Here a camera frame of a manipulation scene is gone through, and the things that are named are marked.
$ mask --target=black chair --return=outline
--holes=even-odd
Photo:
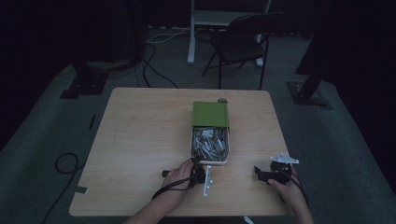
[[[262,76],[259,90],[262,89],[265,63],[267,59],[269,36],[276,33],[283,21],[282,12],[274,12],[255,16],[244,16],[233,20],[226,31],[214,33],[210,42],[215,52],[207,64],[202,76],[207,69],[219,68],[219,89],[221,89],[221,67],[234,63],[241,63],[241,68],[246,61],[262,58]],[[256,40],[257,35],[262,35],[262,40]],[[219,65],[210,66],[215,56],[219,55]]]

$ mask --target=person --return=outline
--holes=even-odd
[[[190,177],[193,165],[194,163],[191,159],[188,159],[178,168],[171,170],[163,181],[162,188],[181,179]],[[296,174],[294,168],[291,167],[291,169],[293,173]],[[270,179],[268,183],[282,195],[282,198],[294,212],[298,224],[314,223],[309,207],[305,202],[304,195],[292,181],[283,185],[274,179]],[[177,185],[177,188],[181,190],[167,190],[161,193],[136,214],[125,220],[123,224],[158,223],[166,214],[177,208],[186,198],[188,191],[184,189],[189,188],[189,181]]]

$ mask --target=chair leg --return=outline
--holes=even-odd
[[[262,76],[260,77],[259,91],[262,89],[262,81],[264,80],[266,58],[262,58]]]
[[[209,63],[206,65],[206,68],[205,68],[204,72],[202,73],[202,76],[205,75],[205,73],[206,73],[207,69],[209,68],[210,64],[212,64],[212,61],[213,61],[213,59],[215,58],[215,56],[216,56],[216,52],[214,52],[213,55],[212,55],[212,58],[210,58],[210,61],[209,61]]]
[[[241,68],[245,64],[245,62],[246,61],[243,61],[241,64],[239,64],[238,68]]]
[[[219,56],[219,90],[221,90],[221,66],[222,66],[222,61],[221,61],[221,57]]]

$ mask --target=green box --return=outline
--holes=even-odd
[[[193,102],[191,155],[201,164],[223,165],[230,152],[230,121],[227,103]]]

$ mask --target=black cable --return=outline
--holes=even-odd
[[[64,171],[61,168],[59,168],[59,161],[61,160],[61,158],[65,157],[65,156],[72,156],[75,159],[75,166],[73,170],[70,171]],[[55,207],[56,203],[59,202],[59,200],[62,198],[62,196],[64,196],[64,193],[67,191],[67,189],[69,188],[70,184],[72,183],[74,177],[76,176],[77,171],[79,171],[81,168],[83,168],[85,166],[85,162],[82,163],[81,165],[79,165],[78,162],[78,156],[74,153],[71,152],[66,152],[62,155],[60,155],[56,161],[55,161],[55,169],[56,171],[58,171],[59,173],[63,174],[63,175],[70,175],[70,179],[67,182],[67,185],[64,187],[64,190],[62,191],[62,193],[58,196],[58,198],[55,200],[55,202],[52,204],[52,206],[50,207],[49,211],[47,212],[47,214],[45,215],[42,224],[46,223],[48,217],[50,216],[50,212],[52,211],[52,209]]]
[[[308,195],[306,195],[303,186],[300,185],[300,184],[299,184],[295,179],[293,179],[291,176],[289,176],[288,174],[286,174],[285,172],[283,172],[281,169],[276,169],[276,170],[279,171],[279,172],[280,172],[282,175],[284,175],[285,177],[287,177],[289,180],[291,180],[291,181],[300,189],[301,193],[303,194],[303,196],[304,196],[304,198],[305,198],[306,205],[308,205],[308,207],[309,207]],[[294,173],[291,173],[291,174],[294,175],[294,176],[296,176],[297,179],[298,179],[298,181],[299,181],[300,183],[302,183],[302,182],[300,181],[300,178],[299,178],[296,174],[294,174]]]
[[[140,80],[139,80],[139,76],[136,73],[136,70],[137,69],[134,70],[134,76],[136,77],[137,87],[139,88],[140,87]]]
[[[134,58],[130,60],[128,63],[116,66],[116,67],[111,67],[111,68],[98,68],[95,66],[90,65],[90,68],[93,72],[97,73],[112,73],[112,72],[119,72],[119,71],[128,71],[132,68],[135,68],[138,63],[140,62],[139,58]]]
[[[197,40],[202,40],[203,42],[206,42],[206,43],[210,43],[210,40],[209,39],[204,39],[204,38],[201,38],[201,37],[199,37],[199,35],[212,35],[213,33],[215,33],[215,32],[213,32],[213,31],[211,31],[211,30],[209,30],[209,29],[204,29],[204,30],[202,30],[202,31],[200,31],[200,32],[196,32],[195,33],[195,38],[197,39]],[[174,36],[173,38],[175,39],[175,38],[190,38],[190,34],[189,33],[184,33],[184,34],[179,34],[179,35],[177,35],[177,36]]]
[[[187,190],[187,189],[190,189],[191,187],[188,187],[186,189],[171,189],[171,188],[174,187],[174,186],[180,185],[180,184],[182,184],[182,183],[184,183],[184,182],[186,182],[188,180],[191,180],[191,179],[193,179],[195,177],[196,177],[196,175],[192,175],[192,176],[187,177],[185,179],[181,179],[181,180],[178,180],[178,181],[175,181],[173,183],[170,183],[170,184],[166,185],[165,187],[157,190],[157,192],[155,192],[155,194],[152,196],[151,200],[155,199],[158,195],[160,195],[160,194],[162,194],[162,193],[164,193],[164,192],[166,192],[168,190]]]
[[[147,80],[147,77],[146,77],[146,67],[147,67],[147,66],[148,66],[149,68],[151,68],[151,70],[152,70],[153,72],[155,72],[158,76],[160,76],[160,77],[162,77],[163,79],[169,81],[170,83],[172,83],[172,85],[174,85],[174,86],[178,89],[178,86],[177,86],[177,84],[175,84],[175,82],[173,82],[171,79],[169,79],[169,78],[167,78],[167,77],[161,75],[159,72],[157,72],[157,71],[149,64],[149,62],[151,61],[152,57],[153,57],[154,54],[155,54],[155,47],[152,46],[152,45],[150,45],[149,43],[146,43],[146,44],[149,45],[149,46],[151,46],[151,47],[152,47],[152,50],[153,50],[151,56],[149,57],[149,59],[148,59],[147,61],[142,57],[142,60],[146,63],[145,66],[143,67],[143,79],[145,79],[146,84],[148,85],[148,87],[151,88],[151,86],[149,85],[149,81]]]

